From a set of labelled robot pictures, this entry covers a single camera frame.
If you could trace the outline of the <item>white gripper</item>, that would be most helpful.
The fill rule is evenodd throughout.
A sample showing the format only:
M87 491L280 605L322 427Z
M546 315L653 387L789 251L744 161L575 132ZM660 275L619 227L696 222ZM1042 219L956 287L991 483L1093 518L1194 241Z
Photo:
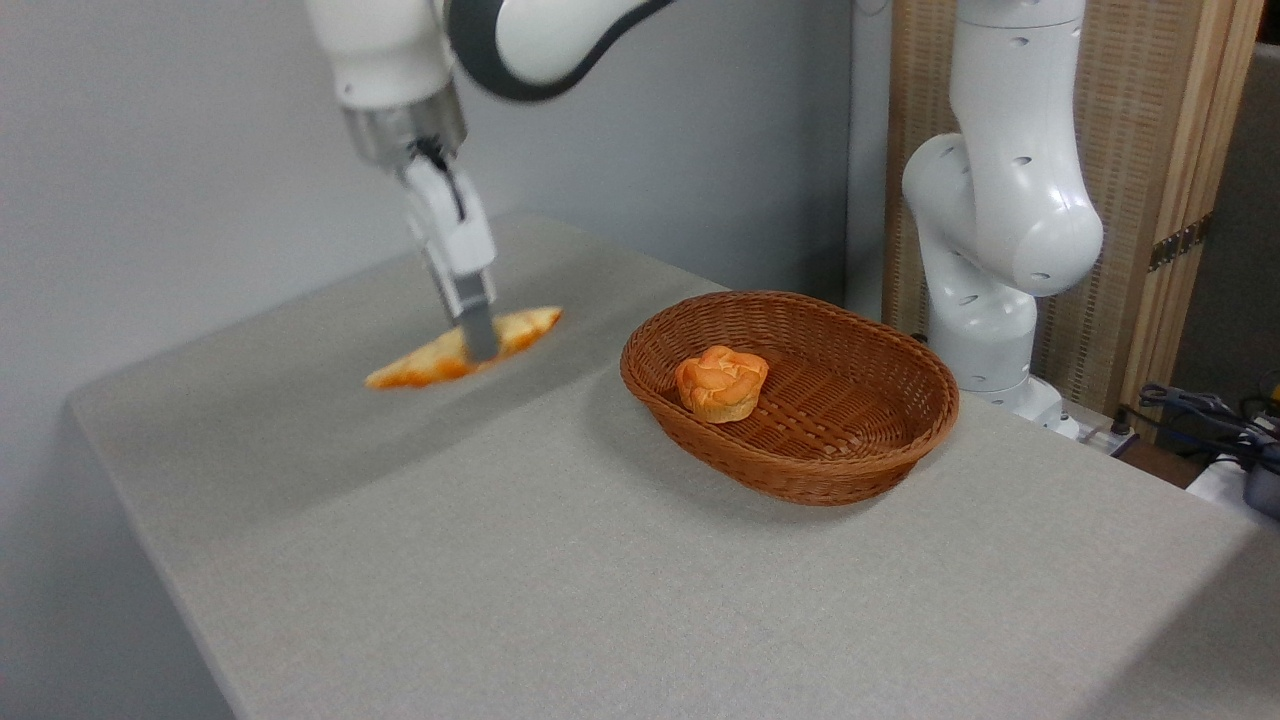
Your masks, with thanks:
M461 329L471 363L493 360L499 340L492 315L492 266L497 260L488 214L468 173L440 169L420 158L401 176L410 229L422 265L452 325Z

